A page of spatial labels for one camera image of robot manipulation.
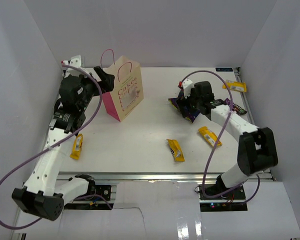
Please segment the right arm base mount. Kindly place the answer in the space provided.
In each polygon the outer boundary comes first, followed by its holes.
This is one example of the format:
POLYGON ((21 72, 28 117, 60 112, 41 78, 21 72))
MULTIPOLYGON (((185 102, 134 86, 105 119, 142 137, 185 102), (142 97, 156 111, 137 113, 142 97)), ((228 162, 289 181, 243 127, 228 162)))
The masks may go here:
POLYGON ((234 204, 240 204, 246 200, 246 194, 242 186, 215 198, 208 198, 204 196, 201 184, 194 188, 194 192, 199 195, 200 203, 208 204, 208 206, 212 209, 215 209, 216 207, 233 206, 234 204))

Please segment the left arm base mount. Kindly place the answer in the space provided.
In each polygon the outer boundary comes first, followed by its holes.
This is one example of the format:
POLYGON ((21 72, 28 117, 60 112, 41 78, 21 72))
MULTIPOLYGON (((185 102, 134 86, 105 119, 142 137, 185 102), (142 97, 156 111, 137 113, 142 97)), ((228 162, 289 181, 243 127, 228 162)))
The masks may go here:
POLYGON ((111 210, 114 203, 111 199, 111 185, 95 185, 84 195, 76 197, 64 206, 65 210, 111 210))

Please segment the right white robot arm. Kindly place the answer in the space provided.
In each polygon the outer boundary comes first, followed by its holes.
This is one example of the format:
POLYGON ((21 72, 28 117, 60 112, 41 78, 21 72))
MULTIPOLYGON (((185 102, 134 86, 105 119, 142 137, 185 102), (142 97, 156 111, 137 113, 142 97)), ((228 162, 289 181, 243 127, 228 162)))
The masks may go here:
POLYGON ((200 112, 238 143, 236 164, 220 174, 214 185, 202 187, 206 198, 226 200, 249 176, 278 164, 274 133, 270 128, 249 123, 234 112, 229 103, 215 99, 208 81, 193 83, 186 79, 179 83, 179 88, 180 96, 176 102, 183 115, 200 112))

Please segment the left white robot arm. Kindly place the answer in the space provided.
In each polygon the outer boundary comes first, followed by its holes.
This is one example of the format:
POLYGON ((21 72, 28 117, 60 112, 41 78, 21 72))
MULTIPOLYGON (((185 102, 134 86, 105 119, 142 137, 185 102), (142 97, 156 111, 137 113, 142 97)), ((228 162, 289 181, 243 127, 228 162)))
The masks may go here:
POLYGON ((89 103, 93 97, 114 89, 114 75, 99 66, 94 71, 98 79, 79 68, 64 71, 44 153, 23 187, 12 192, 12 199, 27 214, 54 221, 66 204, 80 197, 89 200, 99 193, 94 178, 88 174, 77 174, 56 186, 62 163, 71 159, 74 150, 82 149, 83 136, 79 132, 87 126, 85 111, 89 103))

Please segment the purple Krokant snack bag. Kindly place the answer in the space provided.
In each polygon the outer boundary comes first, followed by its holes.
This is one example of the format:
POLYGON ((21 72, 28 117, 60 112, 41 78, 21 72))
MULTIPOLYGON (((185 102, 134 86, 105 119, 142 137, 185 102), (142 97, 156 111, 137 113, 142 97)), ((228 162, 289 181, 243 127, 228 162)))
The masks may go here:
POLYGON ((186 103, 183 90, 179 91, 177 97, 169 98, 168 101, 179 113, 181 113, 184 119, 191 123, 193 123, 200 114, 199 110, 186 103))

